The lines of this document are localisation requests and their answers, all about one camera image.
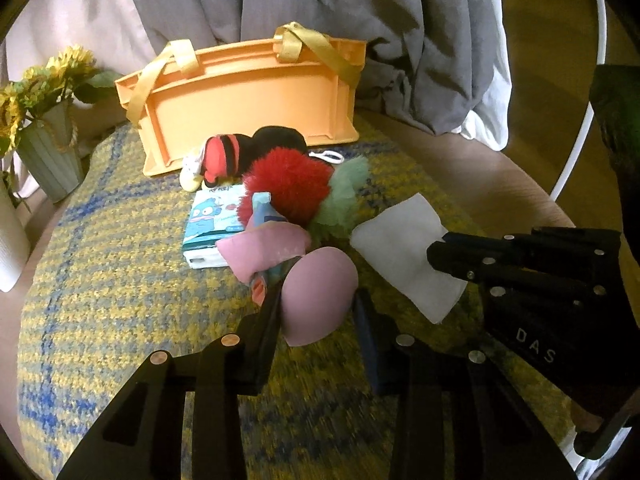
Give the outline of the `white cloth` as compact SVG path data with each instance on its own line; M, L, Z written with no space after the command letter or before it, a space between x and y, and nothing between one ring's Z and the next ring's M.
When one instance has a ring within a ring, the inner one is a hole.
M428 262L427 249L446 233L435 209L416 193L356 226L350 244L431 323L439 324L466 289L466 281Z

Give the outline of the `pink soft pouch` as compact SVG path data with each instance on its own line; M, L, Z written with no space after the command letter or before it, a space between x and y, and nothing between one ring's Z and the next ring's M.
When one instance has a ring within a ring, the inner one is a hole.
M335 247L311 248L310 234L267 221L216 243L232 273L258 306L278 281L282 332L291 347L314 344L340 327L358 287L356 266Z

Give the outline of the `green fuzzy soft toy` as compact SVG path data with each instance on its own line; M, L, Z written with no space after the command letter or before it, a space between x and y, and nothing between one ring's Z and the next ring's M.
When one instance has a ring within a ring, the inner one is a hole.
M370 178L370 165L364 156L347 159L334 168L329 195L322 200L308 231L317 242L329 238L349 238L356 226L358 193Z

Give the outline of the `blue cartoon tissue pack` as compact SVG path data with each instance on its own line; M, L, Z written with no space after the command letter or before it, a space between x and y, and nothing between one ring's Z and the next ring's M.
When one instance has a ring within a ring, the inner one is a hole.
M183 257L191 269L228 266L217 243L244 230L239 206L245 194L242 183L195 193L182 241Z

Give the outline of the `red fluffy pompom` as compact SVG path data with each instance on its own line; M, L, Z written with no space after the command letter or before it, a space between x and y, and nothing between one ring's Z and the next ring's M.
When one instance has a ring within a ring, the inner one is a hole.
M245 195L239 219L247 226L253 213L252 198L269 192L273 208L291 223L306 228L329 196L334 169L322 160L292 148L274 148L252 163L243 176Z

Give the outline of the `black mouse plush toy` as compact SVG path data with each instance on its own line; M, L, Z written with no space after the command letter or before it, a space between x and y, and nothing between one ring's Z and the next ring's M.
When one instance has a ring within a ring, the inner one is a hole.
M221 180L242 177L256 160L264 158L275 148L289 148L333 165L345 161L345 157L336 151L308 151L304 136L294 128L267 126L257 129L252 136L243 133L211 136L183 157L180 185L192 193L203 185L213 188Z

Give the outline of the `yellow blue plaid mat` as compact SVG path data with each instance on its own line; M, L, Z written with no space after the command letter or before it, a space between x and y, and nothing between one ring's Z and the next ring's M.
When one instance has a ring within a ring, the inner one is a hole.
M154 350L204 348L253 312L228 269L193 270L181 244L191 208L173 174L148 178L120 127L93 152L54 229L22 311L17 420L26 462L56 477L120 387ZM270 381L240 402L253 479L383 479L396 405L375 396L346 321L303 348L277 346Z

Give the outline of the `grey curtain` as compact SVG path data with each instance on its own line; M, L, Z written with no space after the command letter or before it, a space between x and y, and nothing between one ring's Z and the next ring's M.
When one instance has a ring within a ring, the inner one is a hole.
M362 40L361 106L498 150L509 136L512 82L501 0L134 0L154 49L270 37L296 22Z

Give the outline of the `grey ribbed vase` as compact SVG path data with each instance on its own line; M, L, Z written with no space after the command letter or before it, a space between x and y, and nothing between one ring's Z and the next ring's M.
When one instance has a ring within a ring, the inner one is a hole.
M17 154L52 203L62 202L81 185L85 170L69 100L56 104L23 130Z

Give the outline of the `orange plastic storage crate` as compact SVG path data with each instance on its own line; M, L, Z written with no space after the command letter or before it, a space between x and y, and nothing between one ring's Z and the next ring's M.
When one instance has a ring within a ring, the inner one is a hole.
M115 82L145 151L144 174L180 169L219 133L285 126L310 146L357 141L352 118L366 50L361 40L295 22L267 39L201 50L187 39L168 42L143 70Z

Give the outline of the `yellow artificial sunflower bouquet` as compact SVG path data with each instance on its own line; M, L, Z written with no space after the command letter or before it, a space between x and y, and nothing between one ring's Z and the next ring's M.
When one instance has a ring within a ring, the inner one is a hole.
M30 66L1 88L1 156L17 149L26 128L58 104L94 104L115 93L122 75L96 65L92 51L72 44L44 65Z

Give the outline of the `white sheer curtain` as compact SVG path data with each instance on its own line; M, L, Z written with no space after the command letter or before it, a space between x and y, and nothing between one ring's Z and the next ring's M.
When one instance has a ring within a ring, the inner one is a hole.
M68 46L121 75L155 56L134 0L29 0L1 43L1 81L21 79Z

